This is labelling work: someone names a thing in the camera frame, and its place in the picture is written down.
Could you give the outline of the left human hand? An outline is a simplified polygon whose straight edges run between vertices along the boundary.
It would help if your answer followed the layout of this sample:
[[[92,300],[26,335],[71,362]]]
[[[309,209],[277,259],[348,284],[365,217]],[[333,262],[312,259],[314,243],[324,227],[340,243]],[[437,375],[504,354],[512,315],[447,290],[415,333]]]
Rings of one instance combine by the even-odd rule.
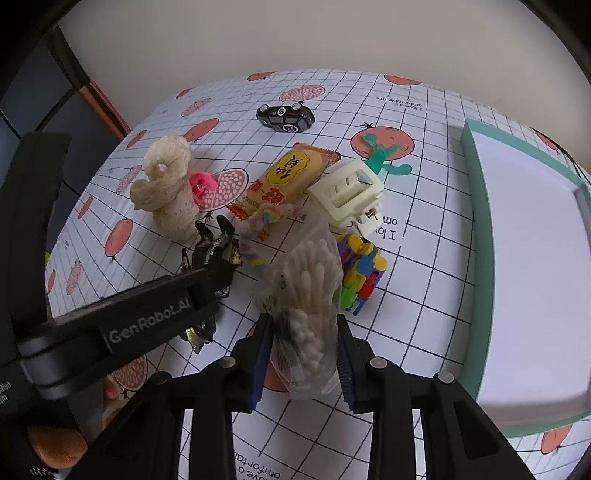
[[[124,406],[119,387],[108,378],[103,380],[102,429],[113,420]],[[88,446],[77,430],[66,428],[29,429],[29,440],[35,454],[50,469],[73,467],[87,451]]]

